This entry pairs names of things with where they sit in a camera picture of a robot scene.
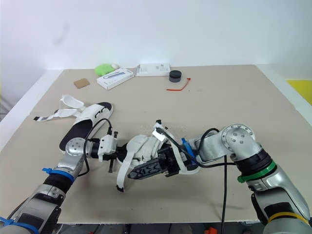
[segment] black roll of tape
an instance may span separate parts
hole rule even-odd
[[[181,80],[182,73],[178,70],[173,70],[169,73],[169,80],[171,82],[179,82]]]

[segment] green object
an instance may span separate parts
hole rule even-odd
[[[272,160],[272,162],[269,164],[269,166],[266,167],[265,169],[263,169],[262,171],[257,172],[257,173],[252,174],[252,175],[239,176],[237,178],[237,180],[238,180],[239,183],[244,183],[245,181],[248,181],[248,180],[260,178],[262,176],[265,176],[271,170],[273,170],[275,166],[276,166],[276,163]]]
[[[107,64],[107,63],[101,64],[94,69],[95,73],[100,77],[102,77],[103,75],[106,75],[106,74],[108,74],[114,70],[115,69],[110,64]]]

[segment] black insole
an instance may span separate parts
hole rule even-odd
[[[68,141],[76,137],[85,138],[91,129],[92,129],[92,121],[90,119],[86,119],[79,123],[76,123],[64,136],[63,140],[59,144],[59,148],[62,151],[65,151],[65,146]]]

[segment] green ring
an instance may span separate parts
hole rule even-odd
[[[257,172],[257,173],[252,174],[252,175],[247,175],[247,176],[241,176],[240,175],[237,178],[237,180],[238,180],[239,183],[244,183],[245,181],[248,181],[248,180],[252,180],[252,179],[257,179],[257,178],[263,177],[267,173],[269,173],[271,170],[273,170],[275,166],[276,166],[276,163],[272,160],[272,162],[269,164],[269,166],[266,167],[265,169],[261,170],[260,172]]]

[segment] yellow ring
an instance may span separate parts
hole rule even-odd
[[[273,214],[273,215],[268,219],[268,223],[270,223],[273,219],[275,219],[275,218],[277,218],[277,217],[280,217],[280,216],[292,216],[292,217],[296,217],[296,218],[298,218],[298,219],[304,221],[306,224],[309,225],[309,222],[308,222],[304,217],[302,217],[301,215],[292,213],[292,212],[279,212],[279,213]]]

